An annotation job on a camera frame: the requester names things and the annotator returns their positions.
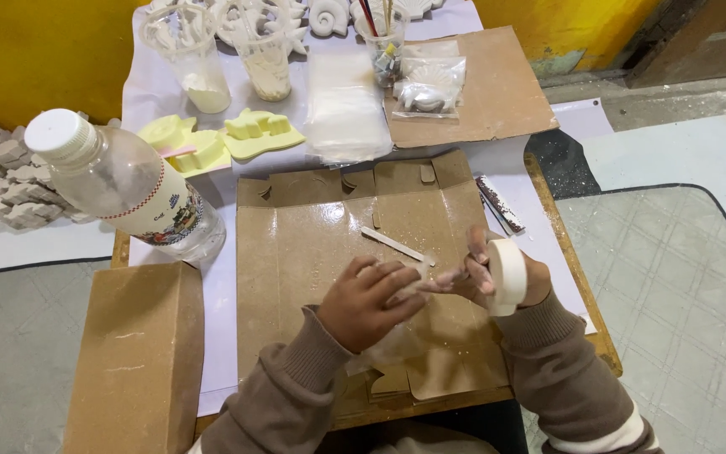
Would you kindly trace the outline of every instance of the cardboard box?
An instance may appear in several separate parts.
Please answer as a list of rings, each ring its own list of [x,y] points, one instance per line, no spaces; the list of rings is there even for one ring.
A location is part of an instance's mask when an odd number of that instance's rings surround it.
[[[176,262],[96,272],[63,452],[186,452],[202,369],[200,271]]]
[[[487,221],[460,150],[433,159],[380,162],[373,170],[349,174],[310,170],[240,179],[239,377],[247,377],[262,346],[293,339],[303,323],[300,308],[320,304],[353,257],[414,261],[364,238],[361,227],[432,254],[433,276],[463,261],[471,224]],[[403,366],[417,399],[508,384],[495,343],[497,328],[485,310],[459,296],[436,295],[409,324],[424,350]]]
[[[505,139],[559,127],[510,26],[422,42],[446,40],[457,40],[467,57],[459,118],[391,118],[397,100],[388,94],[386,117],[398,147]]]

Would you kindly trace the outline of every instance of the plastic water bottle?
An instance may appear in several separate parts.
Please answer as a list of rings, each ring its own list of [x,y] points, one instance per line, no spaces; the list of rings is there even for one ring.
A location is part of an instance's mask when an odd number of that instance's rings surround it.
[[[136,134],[53,109],[30,122],[24,142],[76,209],[187,262],[223,247],[226,225],[217,211]]]

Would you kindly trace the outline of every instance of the yellow wall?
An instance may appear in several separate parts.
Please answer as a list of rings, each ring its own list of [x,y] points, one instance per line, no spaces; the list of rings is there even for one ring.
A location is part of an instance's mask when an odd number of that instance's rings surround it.
[[[143,0],[0,0],[0,125],[69,108],[120,117]]]
[[[576,70],[605,69],[660,0],[473,0],[483,26],[511,25],[530,61],[586,49]]]
[[[606,68],[659,2],[474,1],[484,26],[514,26],[531,61],[554,68],[578,61],[577,70]],[[100,123],[119,117],[133,53],[131,15],[146,3],[0,0],[0,124],[13,129],[58,107]]]

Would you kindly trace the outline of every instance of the hand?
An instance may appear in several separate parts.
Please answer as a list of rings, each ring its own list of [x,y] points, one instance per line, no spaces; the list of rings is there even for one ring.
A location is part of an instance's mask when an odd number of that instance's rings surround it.
[[[495,294],[492,274],[489,273],[489,255],[487,243],[502,237],[480,225],[473,225],[466,235],[469,254],[464,257],[464,264],[459,268],[442,273],[438,279],[422,284],[422,290],[432,293],[453,293],[464,296],[471,302],[489,309],[487,297]],[[528,273],[529,287],[525,299],[518,308],[527,308],[539,304],[551,292],[551,273],[548,266],[537,262],[523,252],[525,268]]]
[[[329,288],[316,316],[340,345],[360,353],[424,307],[427,296],[422,293],[395,297],[420,279],[415,268],[403,263],[357,257]]]

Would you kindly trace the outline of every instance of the bottle label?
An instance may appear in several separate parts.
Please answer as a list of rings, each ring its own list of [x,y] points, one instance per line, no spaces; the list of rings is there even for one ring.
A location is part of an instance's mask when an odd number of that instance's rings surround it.
[[[136,207],[101,218],[149,245],[171,245],[192,233],[203,216],[203,199],[167,160],[159,181]]]

